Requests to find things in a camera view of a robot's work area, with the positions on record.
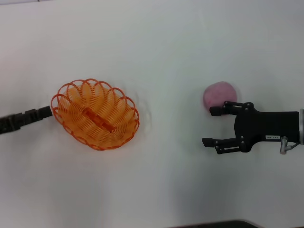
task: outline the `pink ball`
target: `pink ball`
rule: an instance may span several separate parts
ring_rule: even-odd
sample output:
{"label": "pink ball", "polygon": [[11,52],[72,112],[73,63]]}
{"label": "pink ball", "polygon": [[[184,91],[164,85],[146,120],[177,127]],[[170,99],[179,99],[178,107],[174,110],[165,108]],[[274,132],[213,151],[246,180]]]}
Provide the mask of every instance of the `pink ball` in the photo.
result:
{"label": "pink ball", "polygon": [[212,106],[223,106],[225,101],[236,102],[237,93],[228,82],[217,82],[204,92],[203,105],[207,110]]}

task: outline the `white label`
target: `white label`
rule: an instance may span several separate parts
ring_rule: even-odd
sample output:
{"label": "white label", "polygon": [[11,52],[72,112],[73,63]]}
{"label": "white label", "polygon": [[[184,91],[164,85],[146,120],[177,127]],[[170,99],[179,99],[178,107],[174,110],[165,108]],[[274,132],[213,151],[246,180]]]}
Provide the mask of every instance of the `white label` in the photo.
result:
{"label": "white label", "polygon": [[278,139],[280,140],[280,136],[279,135],[266,135],[266,139]]}

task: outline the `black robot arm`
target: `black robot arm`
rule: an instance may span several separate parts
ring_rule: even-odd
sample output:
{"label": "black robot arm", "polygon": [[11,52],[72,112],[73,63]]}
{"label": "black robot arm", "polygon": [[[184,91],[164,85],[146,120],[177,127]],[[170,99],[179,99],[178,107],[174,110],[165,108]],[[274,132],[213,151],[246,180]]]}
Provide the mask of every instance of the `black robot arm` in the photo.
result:
{"label": "black robot arm", "polygon": [[211,107],[212,116],[236,115],[235,138],[203,138],[205,147],[214,147],[218,154],[249,152],[257,142],[281,142],[281,154],[303,144],[303,109],[300,112],[259,112],[253,103],[226,101],[222,107]]}

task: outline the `black object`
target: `black object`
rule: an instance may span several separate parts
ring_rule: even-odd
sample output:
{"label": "black object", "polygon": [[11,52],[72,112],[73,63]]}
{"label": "black object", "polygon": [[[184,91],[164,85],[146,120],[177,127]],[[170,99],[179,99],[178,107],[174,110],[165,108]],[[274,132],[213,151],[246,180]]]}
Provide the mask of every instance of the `black object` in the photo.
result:
{"label": "black object", "polygon": [[244,221],[227,221],[227,222],[215,222],[201,225],[192,225],[178,228],[257,228]]}
{"label": "black object", "polygon": [[203,138],[205,147],[215,147],[218,154],[231,152],[249,152],[252,146],[261,141],[282,142],[283,137],[287,141],[300,142],[299,112],[259,112],[253,103],[236,103],[226,101],[222,107],[211,107],[212,116],[223,114],[236,115],[234,123],[235,138],[212,139]]}
{"label": "black object", "polygon": [[51,108],[46,106],[38,110],[28,110],[24,114],[19,113],[2,117],[0,118],[0,134],[19,130],[24,125],[37,122],[52,115]]}

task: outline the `orange wire basket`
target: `orange wire basket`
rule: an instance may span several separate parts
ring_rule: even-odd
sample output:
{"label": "orange wire basket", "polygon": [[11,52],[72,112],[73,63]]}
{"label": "orange wire basket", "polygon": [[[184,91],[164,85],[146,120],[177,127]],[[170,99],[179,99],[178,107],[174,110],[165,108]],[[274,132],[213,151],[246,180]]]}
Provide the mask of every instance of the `orange wire basket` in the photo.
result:
{"label": "orange wire basket", "polygon": [[122,90],[92,78],[64,84],[52,98],[51,107],[69,134],[99,151],[121,147],[139,127],[132,99]]}

